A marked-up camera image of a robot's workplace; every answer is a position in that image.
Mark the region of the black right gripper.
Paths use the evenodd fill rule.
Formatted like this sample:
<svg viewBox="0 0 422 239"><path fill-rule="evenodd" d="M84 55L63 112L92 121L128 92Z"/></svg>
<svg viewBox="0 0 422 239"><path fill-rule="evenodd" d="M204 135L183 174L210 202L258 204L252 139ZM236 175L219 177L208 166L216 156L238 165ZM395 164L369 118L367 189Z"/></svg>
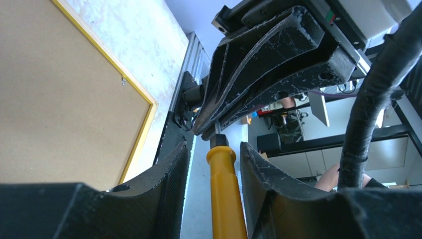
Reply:
<svg viewBox="0 0 422 239"><path fill-rule="evenodd" d="M357 61L333 45L310 11L337 26L355 49L366 48L368 37L339 0L242 0L222 7L211 23L228 36L213 54L195 135L210 140L216 122L225 129L282 98L350 78Z"/></svg>

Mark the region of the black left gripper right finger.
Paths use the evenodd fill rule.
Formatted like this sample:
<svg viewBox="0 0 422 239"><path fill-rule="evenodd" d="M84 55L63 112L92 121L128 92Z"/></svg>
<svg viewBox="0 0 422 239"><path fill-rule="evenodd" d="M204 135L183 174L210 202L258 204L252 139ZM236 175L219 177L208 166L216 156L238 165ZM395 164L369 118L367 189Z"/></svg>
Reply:
<svg viewBox="0 0 422 239"><path fill-rule="evenodd" d="M419 239L422 193L411 189L319 190L240 145L242 194L251 239Z"/></svg>

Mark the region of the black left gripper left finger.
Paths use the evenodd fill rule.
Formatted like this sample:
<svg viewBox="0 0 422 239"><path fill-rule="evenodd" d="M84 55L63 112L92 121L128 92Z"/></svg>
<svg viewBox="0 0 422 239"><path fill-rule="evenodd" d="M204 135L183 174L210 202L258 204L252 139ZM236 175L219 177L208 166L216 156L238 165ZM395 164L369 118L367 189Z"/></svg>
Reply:
<svg viewBox="0 0 422 239"><path fill-rule="evenodd" d="M179 143L135 178L98 191L83 183L2 184L3 239L177 239L188 147Z"/></svg>

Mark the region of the yellow handled screwdriver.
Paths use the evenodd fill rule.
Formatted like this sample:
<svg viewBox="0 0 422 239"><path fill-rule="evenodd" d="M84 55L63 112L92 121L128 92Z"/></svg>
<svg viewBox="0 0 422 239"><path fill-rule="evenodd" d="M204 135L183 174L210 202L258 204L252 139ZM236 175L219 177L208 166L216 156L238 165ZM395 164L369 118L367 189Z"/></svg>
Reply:
<svg viewBox="0 0 422 239"><path fill-rule="evenodd" d="M221 133L219 121L214 123L214 129L215 135L210 139L206 157L211 176L212 237L245 239L247 230L234 168L236 155L225 134Z"/></svg>

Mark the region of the yellow wooden picture frame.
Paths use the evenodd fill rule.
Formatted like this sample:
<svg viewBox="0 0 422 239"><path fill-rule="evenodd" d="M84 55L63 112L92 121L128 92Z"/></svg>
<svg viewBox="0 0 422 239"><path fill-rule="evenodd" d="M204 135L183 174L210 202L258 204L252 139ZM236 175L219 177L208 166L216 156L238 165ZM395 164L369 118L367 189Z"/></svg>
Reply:
<svg viewBox="0 0 422 239"><path fill-rule="evenodd" d="M91 185L105 189L122 184L140 173L136 165L158 102L67 1L56 0L54 5L89 44L83 49L78 43L72 52L90 84L80 88L87 95L75 110L83 114L90 141L100 149L93 169L98 180Z"/></svg>

